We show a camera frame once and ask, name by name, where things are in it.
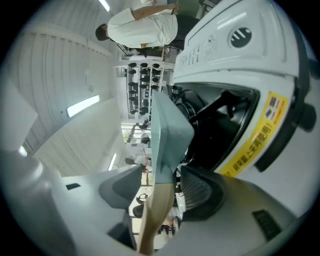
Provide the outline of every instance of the green surface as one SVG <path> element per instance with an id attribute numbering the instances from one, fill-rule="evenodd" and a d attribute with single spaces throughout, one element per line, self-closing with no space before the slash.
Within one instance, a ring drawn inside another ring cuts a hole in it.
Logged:
<path id="1" fill-rule="evenodd" d="M 177 3 L 180 5 L 178 14 L 196 18 L 199 11 L 199 0 L 178 0 Z"/>

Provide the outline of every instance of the wooden handle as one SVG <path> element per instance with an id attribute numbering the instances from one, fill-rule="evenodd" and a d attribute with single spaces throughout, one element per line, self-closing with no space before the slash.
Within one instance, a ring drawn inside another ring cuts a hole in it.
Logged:
<path id="1" fill-rule="evenodd" d="M 144 202 L 142 223 L 137 251 L 144 255 L 154 253 L 154 238 L 173 207 L 175 186 L 173 183 L 155 184 L 152 194 Z"/>

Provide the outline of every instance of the round vent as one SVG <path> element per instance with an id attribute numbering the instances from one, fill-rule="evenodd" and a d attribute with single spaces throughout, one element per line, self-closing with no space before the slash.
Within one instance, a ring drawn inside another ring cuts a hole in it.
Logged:
<path id="1" fill-rule="evenodd" d="M 251 38 L 251 30 L 247 27 L 241 27 L 232 33 L 230 41 L 233 47 L 241 48 L 246 46 Z"/>

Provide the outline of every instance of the yellow warning sticker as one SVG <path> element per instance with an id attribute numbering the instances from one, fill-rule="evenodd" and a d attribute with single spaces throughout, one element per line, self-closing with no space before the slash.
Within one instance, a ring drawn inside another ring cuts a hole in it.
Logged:
<path id="1" fill-rule="evenodd" d="M 234 157 L 219 171 L 220 174 L 235 177 L 259 155 L 277 130 L 288 102 L 288 98 L 269 92 L 253 132 Z"/>

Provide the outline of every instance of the teal spatula head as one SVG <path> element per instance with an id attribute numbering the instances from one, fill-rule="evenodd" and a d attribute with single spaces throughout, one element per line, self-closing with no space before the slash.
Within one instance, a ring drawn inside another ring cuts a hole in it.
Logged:
<path id="1" fill-rule="evenodd" d="M 173 172 L 185 156 L 195 131 L 177 106 L 163 93 L 152 93 L 151 155 L 154 182 L 172 183 Z"/>

